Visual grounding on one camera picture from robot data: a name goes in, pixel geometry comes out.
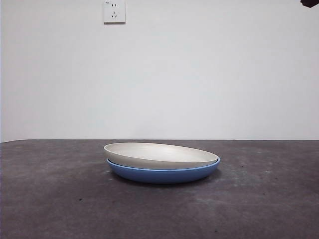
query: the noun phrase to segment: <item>blue bowl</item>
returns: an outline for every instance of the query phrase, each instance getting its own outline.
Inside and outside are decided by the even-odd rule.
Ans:
[[[144,169],[115,164],[107,159],[112,170],[119,176],[143,183],[185,183],[195,181],[211,174],[218,166],[220,158],[213,164],[186,169]]]

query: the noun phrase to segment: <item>white bowl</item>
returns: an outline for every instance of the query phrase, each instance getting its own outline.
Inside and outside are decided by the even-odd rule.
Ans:
[[[217,155],[203,150],[156,143],[112,143],[104,149],[111,162],[133,168],[196,168],[218,159]]]

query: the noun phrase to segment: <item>stacked plates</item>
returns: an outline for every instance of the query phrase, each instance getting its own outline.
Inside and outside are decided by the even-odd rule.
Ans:
[[[112,143],[104,149],[116,174],[146,183],[198,180],[211,174],[220,162],[213,153],[167,144]]]

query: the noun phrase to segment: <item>wall socket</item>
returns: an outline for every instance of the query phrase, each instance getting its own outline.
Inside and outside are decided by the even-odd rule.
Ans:
[[[109,0],[103,3],[104,24],[125,23],[125,1]]]

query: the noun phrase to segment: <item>wall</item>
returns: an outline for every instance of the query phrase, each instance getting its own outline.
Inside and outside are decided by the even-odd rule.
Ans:
[[[1,140],[319,139],[319,7],[1,1]]]

